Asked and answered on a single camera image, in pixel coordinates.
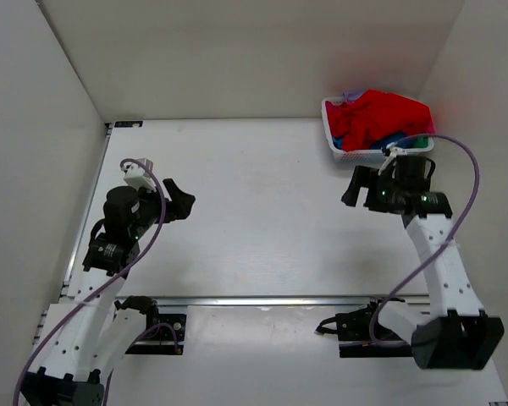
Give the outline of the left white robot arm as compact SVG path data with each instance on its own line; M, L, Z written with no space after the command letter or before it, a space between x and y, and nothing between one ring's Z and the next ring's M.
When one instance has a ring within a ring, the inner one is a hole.
M103 218L91 230L72 309L31 355L18 394L30 405L104 405L116 364L147 340L181 354L185 318L160 314L147 296L118 300L132 266L148 250L140 240L151 228L185 220L196 200L171 179L141 176L108 191Z

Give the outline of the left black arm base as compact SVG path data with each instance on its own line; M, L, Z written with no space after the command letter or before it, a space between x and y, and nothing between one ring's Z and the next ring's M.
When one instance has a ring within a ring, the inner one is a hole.
M146 318L146 329L126 351L137 355L182 355L184 353L186 313L161 313L157 301L145 296L129 296L118 310L137 310Z

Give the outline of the red t shirt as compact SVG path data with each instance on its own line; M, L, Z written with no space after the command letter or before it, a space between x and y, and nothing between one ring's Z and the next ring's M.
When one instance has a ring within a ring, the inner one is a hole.
M342 151L368 150L384 137L403 132L406 137L434 131L427 105L391 92L367 90L354 103L325 101L331 140L343 138Z

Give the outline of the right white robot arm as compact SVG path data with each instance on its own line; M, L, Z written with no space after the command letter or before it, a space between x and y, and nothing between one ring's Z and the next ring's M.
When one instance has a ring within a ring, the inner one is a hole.
M448 198L430 189L435 168L424 156L397 156L381 168L354 169L342 202L355 206L365 188L364 207L401 217L420 260L409 278L423 274L430 300L424 315L391 292L363 316L362 327L377 347L410 349L422 370L482 370L505 328L498 316L487 314L472 288Z

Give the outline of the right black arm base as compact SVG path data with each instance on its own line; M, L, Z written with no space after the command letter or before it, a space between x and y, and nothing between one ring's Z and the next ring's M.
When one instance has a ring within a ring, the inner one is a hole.
M385 345L372 342L369 335L370 321L380 303L381 299L370 300L357 310L336 313L322 320L315 333L320 336L335 335L338 338L341 359L411 358L411 347L408 344L394 345L401 338L378 322L375 324L374 334L385 342Z

